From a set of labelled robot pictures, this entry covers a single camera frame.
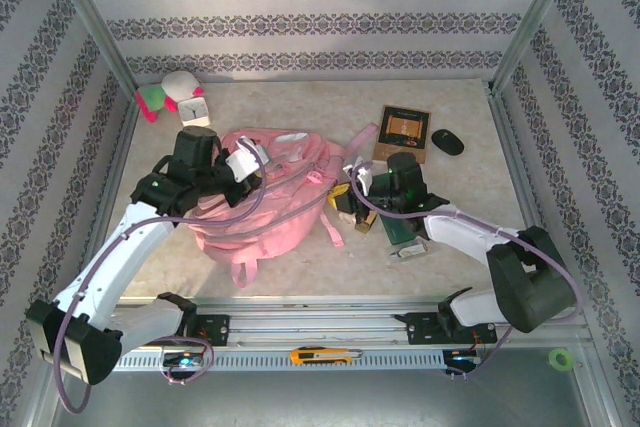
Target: backpack strap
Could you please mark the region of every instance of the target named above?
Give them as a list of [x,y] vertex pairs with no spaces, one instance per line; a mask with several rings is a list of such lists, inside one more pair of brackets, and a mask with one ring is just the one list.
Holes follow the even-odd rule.
[[[245,280],[240,280],[240,273],[242,272],[243,267]],[[247,285],[256,280],[257,276],[257,260],[249,260],[243,264],[231,264],[231,277],[233,278],[233,282],[241,289],[244,289]]]
[[362,129],[358,135],[356,135],[349,145],[344,149],[345,158],[349,157],[353,154],[362,143],[367,140],[371,135],[375,134],[378,131],[378,125],[371,122],[364,129]]
[[327,229],[327,232],[329,232],[329,236],[331,237],[331,242],[333,242],[333,246],[342,247],[344,245],[344,240],[342,240],[342,235],[340,235],[340,232],[338,232],[338,229],[336,229],[333,226],[333,224],[329,220],[329,217],[327,217],[327,214],[324,213],[324,210],[320,212],[320,222],[322,222],[322,225],[324,225],[325,228]]

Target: plush toy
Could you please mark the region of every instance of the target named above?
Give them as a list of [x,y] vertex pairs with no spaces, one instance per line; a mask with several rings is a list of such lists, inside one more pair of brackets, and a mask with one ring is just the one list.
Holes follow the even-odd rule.
[[143,85],[136,91],[136,101],[149,122],[158,120],[158,111],[166,107],[178,110],[178,102],[204,94],[204,89],[193,74],[185,71],[165,75],[160,84]]

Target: black mouse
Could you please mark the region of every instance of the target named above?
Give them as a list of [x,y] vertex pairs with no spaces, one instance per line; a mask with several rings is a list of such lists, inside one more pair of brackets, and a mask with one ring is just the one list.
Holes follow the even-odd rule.
[[460,155],[464,151],[464,144],[453,132],[447,129],[436,130],[431,136],[436,147],[449,155]]

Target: tabletop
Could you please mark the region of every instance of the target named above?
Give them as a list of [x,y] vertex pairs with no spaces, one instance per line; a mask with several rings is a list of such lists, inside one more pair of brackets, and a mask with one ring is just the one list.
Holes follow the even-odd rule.
[[[241,127],[312,130],[348,144],[369,122],[378,123],[383,105],[432,113],[430,131],[446,128],[465,144],[452,157],[428,145],[423,166],[431,192],[492,223],[524,226],[513,184],[480,80],[374,82],[246,82],[205,84],[211,128],[223,135]],[[157,122],[139,116],[109,231],[130,203],[140,178],[171,153],[182,128],[178,114],[162,111]],[[359,154],[368,159],[374,139]],[[123,298],[155,297],[171,291],[185,297],[245,296],[404,296],[440,297],[467,286],[484,286],[489,272],[455,249],[429,243],[429,253],[394,264],[384,227],[376,220],[362,234],[325,211],[340,230],[345,246],[333,247],[320,222],[292,252],[259,262],[256,281],[239,289],[230,268],[198,248],[186,226],[178,228],[146,260]]]

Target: patterned wallpaper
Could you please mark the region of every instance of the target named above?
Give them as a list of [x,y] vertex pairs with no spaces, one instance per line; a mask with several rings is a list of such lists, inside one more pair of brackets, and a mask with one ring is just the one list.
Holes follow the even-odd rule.
[[141,83],[489,80],[532,0],[95,0]]
[[555,0],[503,92],[543,222],[640,424],[640,0]]
[[38,362],[24,312],[78,272],[128,105],[70,0],[0,0],[0,426]]

